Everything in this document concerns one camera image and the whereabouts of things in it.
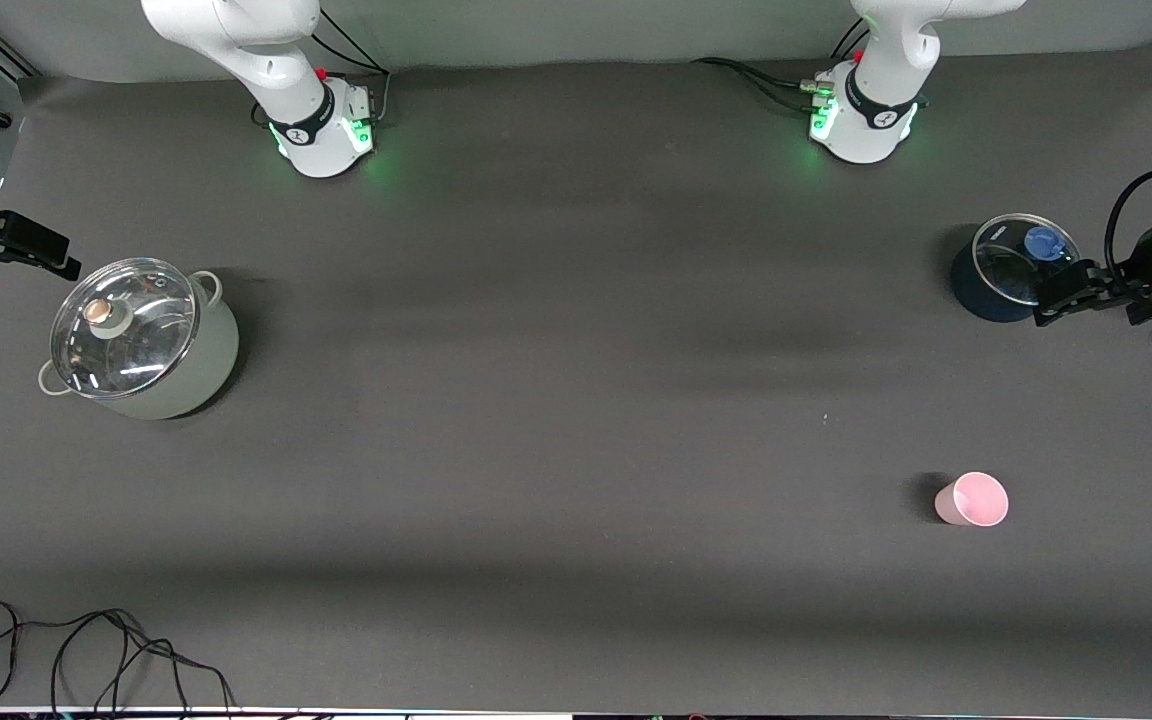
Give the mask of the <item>pink plastic cup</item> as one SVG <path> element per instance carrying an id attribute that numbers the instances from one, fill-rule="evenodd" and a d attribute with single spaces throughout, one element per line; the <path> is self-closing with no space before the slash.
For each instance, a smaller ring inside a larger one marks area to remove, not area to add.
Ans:
<path id="1" fill-rule="evenodd" d="M 1009 509 L 1010 498 L 1005 486 L 983 471 L 960 475 L 934 497 L 938 518 L 952 525 L 996 526 Z"/>

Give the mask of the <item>glass lid with blue knob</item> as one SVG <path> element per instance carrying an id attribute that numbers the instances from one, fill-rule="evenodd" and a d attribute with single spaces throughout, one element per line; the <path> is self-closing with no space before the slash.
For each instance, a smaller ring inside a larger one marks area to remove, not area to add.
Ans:
<path id="1" fill-rule="evenodd" d="M 1039 286 L 1082 260 L 1082 252 L 1060 225 L 1033 214 L 1009 213 L 975 232 L 968 259 L 996 295 L 1036 306 Z"/>

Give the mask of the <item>dark blue saucepan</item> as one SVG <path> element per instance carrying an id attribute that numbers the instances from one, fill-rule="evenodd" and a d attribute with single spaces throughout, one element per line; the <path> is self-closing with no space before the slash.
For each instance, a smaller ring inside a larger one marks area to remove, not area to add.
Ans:
<path id="1" fill-rule="evenodd" d="M 973 234 L 972 238 L 961 247 L 952 260 L 948 281 L 950 281 L 955 300 L 970 314 L 978 316 L 987 323 L 1023 323 L 1025 319 L 1032 319 L 1034 306 L 1021 305 L 1014 301 L 1005 300 L 982 281 L 977 270 L 968 259 L 968 245 L 972 242 Z"/>

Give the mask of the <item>glass lid with copper knob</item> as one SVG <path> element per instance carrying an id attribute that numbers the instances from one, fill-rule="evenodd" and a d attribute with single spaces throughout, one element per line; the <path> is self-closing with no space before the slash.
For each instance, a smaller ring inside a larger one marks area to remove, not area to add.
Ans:
<path id="1" fill-rule="evenodd" d="M 94 270 L 58 309 L 50 366 L 83 397 L 129 397 L 182 361 L 197 325 L 198 291 L 169 263 L 128 258 Z"/>

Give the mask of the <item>grey-green cooking pot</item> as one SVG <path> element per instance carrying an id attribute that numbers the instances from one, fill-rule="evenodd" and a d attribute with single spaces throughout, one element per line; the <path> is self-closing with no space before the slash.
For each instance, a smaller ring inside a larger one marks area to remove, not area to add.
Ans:
<path id="1" fill-rule="evenodd" d="M 198 291 L 198 314 L 195 338 L 182 361 L 160 381 L 129 397 L 92 400 L 114 414 L 138 420 L 166 420 L 192 414 L 205 406 L 223 387 L 236 365 L 238 327 L 236 316 L 225 304 L 223 283 L 212 272 L 185 273 Z M 74 395 L 58 381 L 50 366 L 50 357 L 38 369 L 38 388 L 50 397 Z"/>

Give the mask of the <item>dark grey table mat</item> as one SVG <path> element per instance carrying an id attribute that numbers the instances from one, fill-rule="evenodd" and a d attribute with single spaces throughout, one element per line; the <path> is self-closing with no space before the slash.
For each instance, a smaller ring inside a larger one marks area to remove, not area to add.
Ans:
<path id="1" fill-rule="evenodd" d="M 236 82 L 26 83 L 3 205 L 214 270 L 242 347 L 182 419 L 47 397 L 69 285 L 0 268 L 0 600 L 247 706 L 1152 717 L 1149 332 L 945 276 L 1009 211 L 1098 252 L 1152 44 L 925 91 L 850 167 L 714 67 L 406 71 L 312 181 Z"/>

